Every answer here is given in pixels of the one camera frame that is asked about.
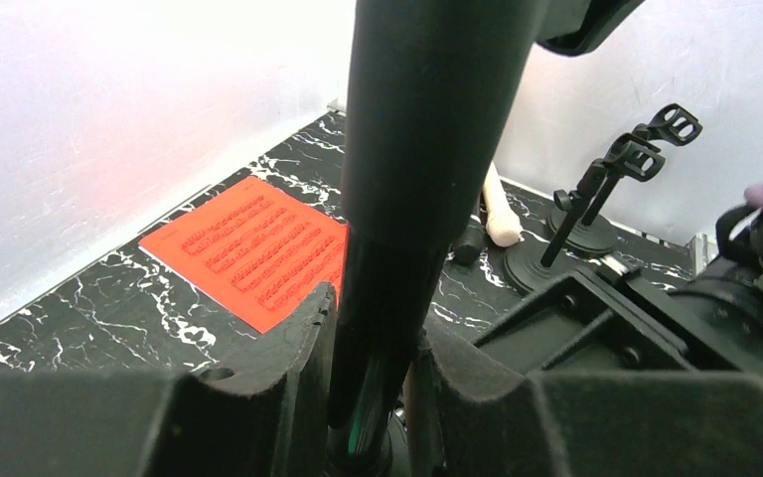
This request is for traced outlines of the red sheet music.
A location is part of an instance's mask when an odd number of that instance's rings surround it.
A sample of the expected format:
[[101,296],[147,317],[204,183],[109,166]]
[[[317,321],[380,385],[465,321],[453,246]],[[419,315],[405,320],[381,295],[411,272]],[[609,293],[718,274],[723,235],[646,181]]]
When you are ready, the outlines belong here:
[[249,176],[139,245],[264,334],[319,283],[340,284],[346,236],[344,225]]

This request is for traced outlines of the black music stand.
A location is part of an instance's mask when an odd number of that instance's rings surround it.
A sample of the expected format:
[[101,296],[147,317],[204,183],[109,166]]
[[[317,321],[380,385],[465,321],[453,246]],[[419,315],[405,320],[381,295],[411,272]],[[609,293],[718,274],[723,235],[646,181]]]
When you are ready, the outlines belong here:
[[447,250],[464,231],[534,45],[594,51],[633,1],[360,1],[328,471],[382,476],[387,427]]

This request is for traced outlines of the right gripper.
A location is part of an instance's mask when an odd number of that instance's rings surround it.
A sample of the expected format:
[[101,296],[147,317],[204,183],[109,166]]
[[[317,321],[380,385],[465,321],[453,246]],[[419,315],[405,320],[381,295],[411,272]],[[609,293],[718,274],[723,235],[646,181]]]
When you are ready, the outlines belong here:
[[520,373],[742,372],[763,377],[757,272],[725,258],[664,291],[621,262],[577,268],[529,294],[476,339]]

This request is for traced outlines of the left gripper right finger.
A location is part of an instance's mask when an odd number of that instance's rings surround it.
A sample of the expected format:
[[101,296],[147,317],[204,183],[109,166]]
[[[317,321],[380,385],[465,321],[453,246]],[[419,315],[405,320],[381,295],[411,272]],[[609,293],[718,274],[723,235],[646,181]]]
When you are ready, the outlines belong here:
[[424,368],[451,476],[763,476],[763,379],[520,375],[437,320]]

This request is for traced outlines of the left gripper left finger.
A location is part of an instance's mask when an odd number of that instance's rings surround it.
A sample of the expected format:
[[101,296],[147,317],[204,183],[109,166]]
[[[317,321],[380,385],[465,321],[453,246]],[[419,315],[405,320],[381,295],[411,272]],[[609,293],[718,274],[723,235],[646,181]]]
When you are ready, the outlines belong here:
[[0,371],[0,476],[320,476],[336,292],[214,370]]

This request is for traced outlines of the tall black mic stand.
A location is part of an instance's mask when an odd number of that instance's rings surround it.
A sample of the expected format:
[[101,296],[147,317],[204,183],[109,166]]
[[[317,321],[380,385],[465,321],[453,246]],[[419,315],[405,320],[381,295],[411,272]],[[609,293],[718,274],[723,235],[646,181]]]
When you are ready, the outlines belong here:
[[565,216],[549,243],[524,240],[506,249],[503,258],[506,281],[519,292],[531,292],[570,271],[573,262],[562,249],[604,184],[617,176],[646,182],[664,163],[659,147],[633,133],[619,136],[604,157],[590,163],[574,190],[553,192],[553,202]]

